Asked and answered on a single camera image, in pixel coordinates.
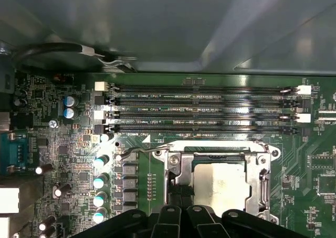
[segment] chip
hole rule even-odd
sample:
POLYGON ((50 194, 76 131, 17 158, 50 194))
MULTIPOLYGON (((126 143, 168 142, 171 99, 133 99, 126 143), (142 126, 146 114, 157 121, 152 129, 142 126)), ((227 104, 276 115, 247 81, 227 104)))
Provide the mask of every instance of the chip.
POLYGON ((81 96, 82 102, 89 102, 90 101, 90 93, 83 93, 81 96))
POLYGON ((90 126, 90 118, 88 116, 84 116, 81 118, 80 123, 82 126, 90 126))
POLYGON ((136 188, 137 187, 136 181, 137 181, 136 179, 123 179, 122 186, 124 188, 136 188))
POLYGON ((137 201, 136 192, 124 192, 123 201, 137 201))
POLYGON ((122 192, 114 192, 113 197, 114 198, 122 198, 122 192))
POLYGON ((69 212, 70 211, 70 203, 62 203, 61 210, 65 211, 65 212, 69 212))
POLYGON ((102 124, 96 124, 93 128, 95 134, 104 134, 105 126, 102 124))
POLYGON ((38 138, 36 140, 37 146, 47 146, 48 145, 48 139, 46 138, 38 138))
POLYGON ((83 141, 90 141, 91 136, 90 135, 83 135, 83 141))
POLYGON ((35 90, 34 98, 43 98, 43 90, 35 90))
POLYGON ((319 193, 336 193, 336 177, 321 176, 319 177, 319 193))
POLYGON ((114 211, 122 211, 122 205, 114 205, 113 209, 114 211))
POLYGON ((78 180, 79 181, 88 181, 89 180, 89 175, 87 172, 80 172, 78 174, 78 180))
POLYGON ((61 154, 61 155, 68 154, 68 146, 64 146, 64 145, 58 146, 58 154, 61 154))
POLYGON ((97 95, 94 97, 94 104, 95 105, 104 105, 105 104, 105 97, 102 95, 97 95))
POLYGON ((114 167, 114 172, 122 172, 122 167, 121 166, 115 166, 114 167))
POLYGON ((136 174, 136 166, 123 166, 122 173, 124 175, 135 175, 136 174))

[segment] integrated circuit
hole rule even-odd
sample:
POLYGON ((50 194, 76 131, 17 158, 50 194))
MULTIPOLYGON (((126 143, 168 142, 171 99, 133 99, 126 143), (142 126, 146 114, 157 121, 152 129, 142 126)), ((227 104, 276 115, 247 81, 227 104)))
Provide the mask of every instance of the integrated circuit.
POLYGON ((89 102, 90 101, 90 97, 91 97, 90 93, 88 93, 88 92, 82 93, 82 95, 81 95, 81 101, 82 102, 89 102))
POLYGON ((79 181, 88 181, 89 180, 89 174, 87 172, 80 172, 78 174, 78 180, 79 181))
POLYGON ((90 126, 90 118, 88 116, 83 116, 80 122, 82 126, 90 126))
POLYGON ((60 145, 58 147, 58 154, 67 155, 68 154, 68 146, 60 145))
POLYGON ((65 212, 69 212, 70 211, 70 203, 62 203, 61 210, 65 211, 65 212))
POLYGON ((311 156, 311 168, 313 169, 334 169, 334 156, 311 156))
POLYGON ((48 145, 48 139, 47 138, 38 138, 38 139, 36 139, 36 144, 39 147, 47 146, 48 145))
POLYGON ((34 98, 43 98, 43 90, 35 90, 34 91, 34 98))
POLYGON ((319 194, 335 194, 336 193, 336 177, 335 176, 320 176, 319 194))
POLYGON ((90 135, 83 135, 83 141, 90 141, 91 136, 90 135))
POLYGON ((137 166, 130 164, 130 165, 124 165, 122 167, 122 173, 123 175, 135 175, 137 171, 137 166))

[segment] white connector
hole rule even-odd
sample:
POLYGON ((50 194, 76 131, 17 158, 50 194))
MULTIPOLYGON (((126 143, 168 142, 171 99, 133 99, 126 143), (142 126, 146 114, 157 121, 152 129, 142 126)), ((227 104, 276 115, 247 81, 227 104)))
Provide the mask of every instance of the white connector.
POLYGON ((95 91, 109 91, 107 82, 95 82, 95 91))
POLYGON ((94 111, 93 112, 93 119, 95 120, 104 120, 106 119, 106 112, 105 111, 94 111))
POLYGON ((295 115, 297 117, 296 122, 298 123, 310 123, 311 122, 311 114, 299 113, 295 115))
POLYGON ((298 90, 296 93, 298 95, 311 95, 311 86, 310 85, 299 85, 296 87, 298 90))

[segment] black capacitor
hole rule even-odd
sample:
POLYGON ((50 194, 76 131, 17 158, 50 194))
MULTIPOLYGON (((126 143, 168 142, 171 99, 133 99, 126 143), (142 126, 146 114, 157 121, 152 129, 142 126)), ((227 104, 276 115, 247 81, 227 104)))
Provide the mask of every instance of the black capacitor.
POLYGON ((72 186, 70 185, 70 183, 65 183, 64 185, 55 190, 55 195, 57 197, 61 197, 63 194, 66 194, 68 191, 70 191, 71 188, 72 186))
POLYGON ((18 98, 25 98, 27 96, 27 91, 25 91, 25 90, 16 90, 14 92, 14 95, 16 95, 18 98))
POLYGON ((46 230, 44 230, 42 234, 40 234, 39 238, 49 238, 53 235, 55 231, 55 226, 50 226, 46 230))
POLYGON ((56 217, 53 215, 50 215, 48 218, 43 220, 40 225, 38 226, 38 229, 41 231, 46 230, 48 227, 50 227, 52 224, 56 222, 56 217))
POLYGON ((27 104, 28 104, 28 102, 27 102, 27 100, 25 100, 25 99, 16 99, 16 100, 14 101, 14 105, 15 105, 16 107, 20 107, 20 108, 24 108, 24 107, 26 107, 27 104))
POLYGON ((45 174, 49 171, 52 171, 54 166, 51 163, 47 163, 41 166, 36 167, 35 172, 36 174, 45 174))

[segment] screw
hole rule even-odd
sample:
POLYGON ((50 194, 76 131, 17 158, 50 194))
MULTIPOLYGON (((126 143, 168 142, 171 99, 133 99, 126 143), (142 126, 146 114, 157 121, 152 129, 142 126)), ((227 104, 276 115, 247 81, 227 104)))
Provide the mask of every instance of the screw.
POLYGON ((195 212, 201 212, 202 208, 200 208, 200 207, 193 207, 193 210, 195 212))
POLYGON ((273 156, 273 157, 278 157, 278 155, 279 155, 279 152, 278 152, 277 150, 274 150, 274 151, 272 152, 272 156, 273 156))
POLYGON ((231 216, 231 217, 233 217, 233 218, 237 218, 239 215, 238 215, 238 213, 236 213, 236 212, 230 212, 230 213, 229 213, 229 216, 231 216))
POLYGON ((175 155, 170 156, 169 158, 169 164, 171 164, 172 166, 176 166, 179 163, 179 158, 176 157, 175 155))
POLYGON ((58 128, 58 123, 56 120, 50 120, 49 123, 48 123, 49 127, 52 128, 52 129, 56 129, 58 128))

